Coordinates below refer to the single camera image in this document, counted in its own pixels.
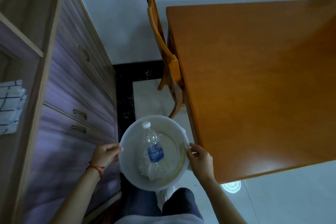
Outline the orange wooden table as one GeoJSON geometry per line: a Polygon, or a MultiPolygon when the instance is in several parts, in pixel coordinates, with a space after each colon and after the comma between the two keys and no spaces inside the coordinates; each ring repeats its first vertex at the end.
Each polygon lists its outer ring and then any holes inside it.
{"type": "Polygon", "coordinates": [[[336,160],[336,0],[169,6],[219,183],[336,160]]]}

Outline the person's left hand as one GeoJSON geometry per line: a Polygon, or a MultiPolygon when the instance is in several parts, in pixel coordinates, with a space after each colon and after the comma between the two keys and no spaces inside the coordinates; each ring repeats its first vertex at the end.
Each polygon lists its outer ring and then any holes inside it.
{"type": "Polygon", "coordinates": [[[104,172],[112,162],[118,162],[120,153],[109,153],[109,148],[111,146],[120,146],[120,144],[113,143],[97,146],[89,163],[89,167],[104,172]]]}

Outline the person's right hand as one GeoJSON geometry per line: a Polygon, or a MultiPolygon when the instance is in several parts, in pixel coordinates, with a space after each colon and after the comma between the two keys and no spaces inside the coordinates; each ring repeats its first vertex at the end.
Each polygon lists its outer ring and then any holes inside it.
{"type": "Polygon", "coordinates": [[[191,154],[190,148],[186,149],[186,155],[191,164],[191,169],[200,183],[213,181],[213,159],[212,156],[202,148],[201,154],[191,154]]]}

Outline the person's left leg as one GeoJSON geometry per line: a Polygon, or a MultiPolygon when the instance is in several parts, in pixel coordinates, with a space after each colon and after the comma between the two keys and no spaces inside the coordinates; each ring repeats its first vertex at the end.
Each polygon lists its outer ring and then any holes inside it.
{"type": "Polygon", "coordinates": [[[121,192],[115,224],[166,224],[155,192],[139,189],[126,179],[122,179],[121,192]]]}

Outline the person's left forearm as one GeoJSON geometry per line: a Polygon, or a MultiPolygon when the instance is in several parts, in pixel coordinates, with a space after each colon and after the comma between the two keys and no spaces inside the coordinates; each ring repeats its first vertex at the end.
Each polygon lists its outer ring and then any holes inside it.
{"type": "Polygon", "coordinates": [[[102,171],[87,167],[49,224],[81,224],[94,189],[102,177],[102,171]]]}

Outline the person's leg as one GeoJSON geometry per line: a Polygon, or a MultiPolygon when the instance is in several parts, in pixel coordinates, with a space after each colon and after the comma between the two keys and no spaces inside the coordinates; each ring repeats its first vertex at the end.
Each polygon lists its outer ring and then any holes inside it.
{"type": "Polygon", "coordinates": [[[155,192],[139,189],[126,179],[122,179],[121,192],[115,224],[166,224],[155,192]]]}
{"type": "Polygon", "coordinates": [[[163,204],[162,216],[191,214],[204,221],[195,202],[193,192],[188,188],[177,189],[163,204]]]}

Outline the clear plastic water bottle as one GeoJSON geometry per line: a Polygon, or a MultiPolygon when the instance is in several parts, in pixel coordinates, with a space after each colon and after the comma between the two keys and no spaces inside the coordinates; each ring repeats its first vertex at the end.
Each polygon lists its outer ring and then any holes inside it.
{"type": "Polygon", "coordinates": [[[153,163],[159,163],[164,158],[162,146],[158,139],[158,134],[151,128],[151,123],[145,121],[142,123],[142,141],[149,159],[153,163]]]}

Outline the person's right leg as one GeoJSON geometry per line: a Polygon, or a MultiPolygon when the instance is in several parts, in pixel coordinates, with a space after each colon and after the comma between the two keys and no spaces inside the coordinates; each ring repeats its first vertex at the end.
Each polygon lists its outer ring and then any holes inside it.
{"type": "Polygon", "coordinates": [[[188,188],[177,189],[163,204],[162,216],[191,214],[204,221],[195,202],[193,192],[188,188]]]}

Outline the white blue checked cloth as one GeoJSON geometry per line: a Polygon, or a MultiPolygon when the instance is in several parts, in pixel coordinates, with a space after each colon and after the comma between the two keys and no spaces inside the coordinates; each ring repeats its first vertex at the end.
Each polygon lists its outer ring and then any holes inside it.
{"type": "Polygon", "coordinates": [[[23,80],[0,83],[0,135],[17,131],[26,97],[23,80]]]}

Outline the white crumpled cloth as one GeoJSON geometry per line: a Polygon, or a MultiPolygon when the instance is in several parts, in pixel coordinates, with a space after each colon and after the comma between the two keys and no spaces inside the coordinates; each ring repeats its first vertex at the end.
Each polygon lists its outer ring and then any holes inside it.
{"type": "Polygon", "coordinates": [[[147,150],[144,150],[140,158],[140,165],[138,170],[140,174],[149,180],[165,179],[172,172],[172,166],[169,164],[166,158],[163,158],[159,162],[152,162],[149,158],[147,150]]]}

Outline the purple-grey wooden drawer cabinet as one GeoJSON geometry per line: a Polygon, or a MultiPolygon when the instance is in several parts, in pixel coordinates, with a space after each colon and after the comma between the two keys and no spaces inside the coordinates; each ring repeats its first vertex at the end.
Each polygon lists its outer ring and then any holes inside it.
{"type": "Polygon", "coordinates": [[[0,135],[0,224],[46,224],[95,147],[118,140],[115,72],[82,0],[0,0],[0,83],[15,80],[27,97],[0,135]]]}

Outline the orange wooden chair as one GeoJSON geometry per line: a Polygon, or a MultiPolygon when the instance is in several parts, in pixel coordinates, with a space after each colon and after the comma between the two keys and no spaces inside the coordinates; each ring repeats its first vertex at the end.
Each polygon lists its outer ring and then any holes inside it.
{"type": "Polygon", "coordinates": [[[168,86],[175,102],[174,108],[169,115],[169,118],[173,119],[181,107],[185,106],[179,62],[177,57],[171,53],[166,45],[155,0],[147,0],[147,3],[149,22],[163,61],[163,77],[158,86],[158,90],[162,90],[165,85],[168,86]]]}

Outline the person's right forearm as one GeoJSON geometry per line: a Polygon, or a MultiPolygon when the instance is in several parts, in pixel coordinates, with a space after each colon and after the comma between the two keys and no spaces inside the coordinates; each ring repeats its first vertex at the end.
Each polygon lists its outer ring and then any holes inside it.
{"type": "Polygon", "coordinates": [[[197,179],[208,196],[219,224],[247,224],[213,177],[197,179]]]}

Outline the white plastic bucket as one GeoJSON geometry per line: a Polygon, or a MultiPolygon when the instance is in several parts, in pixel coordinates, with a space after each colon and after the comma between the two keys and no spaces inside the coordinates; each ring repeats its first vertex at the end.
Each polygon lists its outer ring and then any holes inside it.
{"type": "Polygon", "coordinates": [[[189,165],[186,149],[189,140],[185,130],[173,119],[162,115],[150,115],[133,122],[124,132],[120,146],[124,151],[119,155],[120,171],[135,187],[146,191],[161,191],[173,186],[184,174],[189,165]],[[145,150],[142,141],[142,123],[149,121],[157,132],[164,158],[172,166],[172,172],[165,179],[149,180],[138,170],[140,158],[145,150]]]}

